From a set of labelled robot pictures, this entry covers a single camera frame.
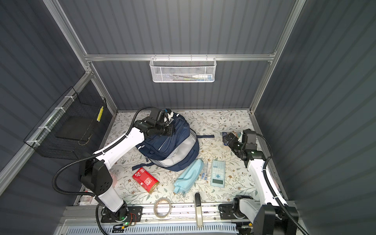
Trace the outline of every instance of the black cable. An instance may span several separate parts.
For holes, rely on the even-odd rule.
[[[264,174],[264,178],[265,178],[265,181],[266,181],[266,184],[268,185],[268,188],[269,190],[271,191],[271,194],[273,195],[273,197],[276,197],[277,194],[276,192],[274,191],[273,187],[271,186],[270,184],[270,181],[268,179],[268,175],[266,174],[266,166],[268,165],[269,161],[271,160],[271,158],[273,157],[273,151],[271,150],[271,146],[269,144],[269,142],[265,139],[265,137],[263,137],[262,135],[260,134],[256,134],[258,136],[260,136],[261,138],[263,138],[265,140],[265,143],[266,145],[268,146],[268,149],[270,151],[270,156],[265,160],[265,163],[264,163],[264,166],[262,167],[263,169],[263,174]],[[289,219],[291,219],[292,222],[294,222],[294,224],[298,227],[298,229],[302,232],[302,234],[304,235],[309,235],[309,233],[293,218],[293,216],[289,213],[289,211],[286,209],[286,207],[282,204],[282,202],[279,200],[279,198],[275,198],[276,202],[278,203],[279,207],[281,207],[281,209],[283,210],[283,212],[287,215],[287,217]]]
[[[103,150],[103,152],[108,152],[109,150],[111,150],[112,148],[114,148],[116,145],[118,145],[121,141],[123,141],[130,133],[131,129],[133,128],[133,125],[135,123],[135,120],[136,120],[136,116],[137,114],[141,111],[141,110],[144,110],[144,109],[150,109],[150,108],[153,108],[152,106],[147,106],[147,107],[143,107],[139,110],[136,111],[133,119],[132,119],[132,122],[129,126],[129,129],[128,131],[126,132],[126,134],[121,137],[118,141],[116,141],[115,143],[111,144],[109,147],[107,147],[105,150]],[[62,168],[60,168],[56,173],[55,175],[52,177],[52,188],[58,192],[58,193],[61,193],[61,194],[66,194],[66,195],[89,195],[89,196],[92,196],[92,197],[95,197],[95,194],[94,193],[91,193],[91,192],[70,192],[70,191],[65,191],[65,190],[62,190],[61,188],[58,187],[56,181],[58,179],[58,176],[65,170],[67,169],[68,167],[71,167],[72,165],[76,164],[76,163],[79,163],[79,162],[83,162],[83,161],[86,161],[86,160],[90,160],[90,159],[94,159],[100,155],[102,155],[103,153],[100,152],[100,153],[96,153],[96,154],[93,154],[89,157],[86,157],[86,158],[81,158],[81,159],[78,159],[76,161],[73,161],[71,163],[68,163],[66,164],[65,166],[63,166]]]
[[[99,216],[98,216],[98,208],[99,208],[100,204],[97,205],[97,207],[95,208],[95,219],[97,220],[97,224],[98,224],[98,228],[99,230],[104,234],[104,235],[108,235],[108,233],[106,233],[106,231],[102,228],[102,226],[100,225],[100,221],[99,221]]]

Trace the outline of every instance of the red tin can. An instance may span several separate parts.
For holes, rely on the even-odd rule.
[[[159,184],[159,181],[142,167],[138,169],[138,171],[132,177],[142,187],[144,187],[148,193],[152,193]]]

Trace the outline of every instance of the clear tape roll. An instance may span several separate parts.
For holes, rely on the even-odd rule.
[[[158,215],[158,213],[157,213],[157,206],[158,206],[158,204],[160,203],[160,202],[162,202],[162,201],[166,201],[166,202],[168,202],[168,204],[169,204],[169,206],[170,206],[170,209],[168,210],[168,212],[167,212],[167,214],[165,214],[165,215]],[[171,210],[172,210],[172,205],[171,205],[171,202],[167,199],[167,198],[160,198],[160,199],[158,199],[158,201],[156,201],[155,202],[155,204],[154,204],[154,214],[155,214],[155,216],[157,216],[158,218],[166,218],[170,213],[171,213]]]

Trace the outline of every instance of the yellow label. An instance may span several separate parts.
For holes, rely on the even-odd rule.
[[[100,118],[102,117],[102,113],[103,113],[103,106],[100,108],[100,111],[99,111],[99,114],[98,114],[98,117],[97,117],[97,121],[100,121]]]

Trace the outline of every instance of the gray corrugated wall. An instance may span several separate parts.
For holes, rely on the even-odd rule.
[[[155,83],[149,62],[93,62],[119,110],[249,108],[267,61],[217,62],[215,81]]]
[[[308,1],[256,110],[311,234],[375,234],[376,1]]]
[[[22,140],[73,86],[84,70],[42,1],[0,1],[0,170]],[[0,196],[1,234],[52,234],[74,197],[51,187],[56,170],[68,161],[37,154]],[[74,169],[59,184],[78,190]]]
[[[62,0],[89,54],[272,53],[293,0]]]
[[[88,54],[268,54],[294,0],[60,1]],[[267,62],[218,62],[214,83],[152,81],[148,62],[94,62],[119,110],[249,108]]]
[[[43,2],[0,1],[0,170],[85,72]]]

